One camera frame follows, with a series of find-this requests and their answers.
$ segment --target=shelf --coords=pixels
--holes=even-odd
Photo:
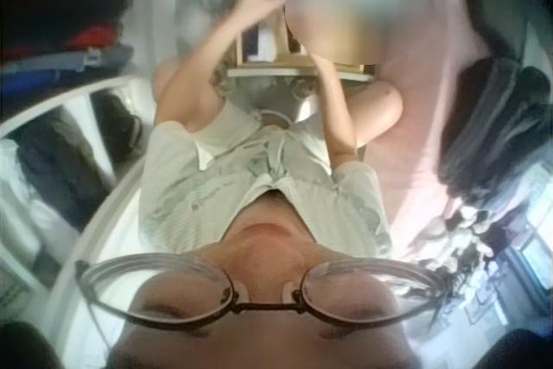
[[[83,231],[69,259],[61,269],[51,291],[40,327],[58,352],[64,350],[74,313],[82,300],[75,282],[74,263],[84,259],[94,264],[99,260],[123,212],[130,201],[137,196],[143,166],[144,158],[132,166],[129,173],[107,197]]]
[[[122,75],[115,78],[109,78],[108,80],[93,82],[91,84],[80,86],[66,92],[57,93],[55,96],[48,97],[43,101],[32,105],[27,110],[16,114],[12,118],[7,119],[2,124],[0,124],[0,138],[7,136],[22,125],[41,116],[42,114],[47,113],[50,110],[53,110],[60,105],[65,104],[71,99],[82,95],[89,95],[96,91],[118,87],[128,83],[135,78],[135,75]]]
[[[317,71],[314,68],[307,67],[240,67],[229,68],[227,72],[230,78],[241,77],[316,77]],[[348,71],[338,71],[341,80],[351,80],[359,82],[368,82],[372,80],[372,75],[368,73],[351,73]]]

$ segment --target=clothes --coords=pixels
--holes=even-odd
[[[95,92],[91,95],[91,101],[111,160],[114,163],[124,162],[142,138],[140,118],[130,114],[121,99],[110,91]]]
[[[496,206],[524,172],[550,157],[550,83],[507,59],[476,62],[460,91],[481,91],[462,128],[447,130],[438,175],[452,198],[479,210]]]
[[[117,26],[129,5],[130,0],[2,0],[3,59],[21,48],[59,52],[85,29]]]
[[[44,70],[82,72],[86,67],[124,66],[132,57],[134,48],[125,45],[86,51],[61,52],[17,60],[2,65],[2,76],[10,73],[26,73]]]
[[[13,252],[27,265],[35,261],[41,245],[56,262],[64,264],[79,233],[27,182],[17,158],[17,149],[16,142],[12,140],[0,141],[3,239],[13,241],[10,247],[14,244],[27,246],[22,251],[16,245]]]
[[[98,174],[48,118],[32,121],[14,136],[27,181],[77,231],[82,232],[107,197]]]
[[[176,122],[154,129],[142,182],[141,239],[170,252],[218,242],[242,208],[274,189],[319,244],[355,257],[389,255],[378,179],[362,162],[331,174],[320,116],[290,130],[262,127],[228,100],[198,133]]]

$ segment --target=hanging clothes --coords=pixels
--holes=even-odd
[[[88,48],[84,51],[67,51],[8,62],[0,74],[29,73],[56,70],[83,72],[87,67],[123,67],[132,57],[134,48],[118,45],[108,48]]]
[[[44,201],[82,232],[108,195],[85,157],[39,118],[14,135],[22,172]]]
[[[111,160],[114,163],[124,162],[142,138],[140,118],[130,114],[121,99],[110,91],[95,92],[91,95],[91,101]]]
[[[450,197],[490,210],[526,170],[550,157],[550,83],[534,67],[489,58],[466,70],[459,91],[476,99],[444,131],[438,176]]]
[[[28,183],[17,151],[17,143],[13,140],[0,140],[3,238],[9,235],[8,239],[13,241],[10,246],[14,243],[20,245],[13,253],[29,268],[35,262],[41,245],[58,264],[64,264],[79,233]],[[22,251],[21,245],[27,246],[26,251]]]
[[[91,27],[117,28],[130,0],[2,0],[3,60],[49,54]]]

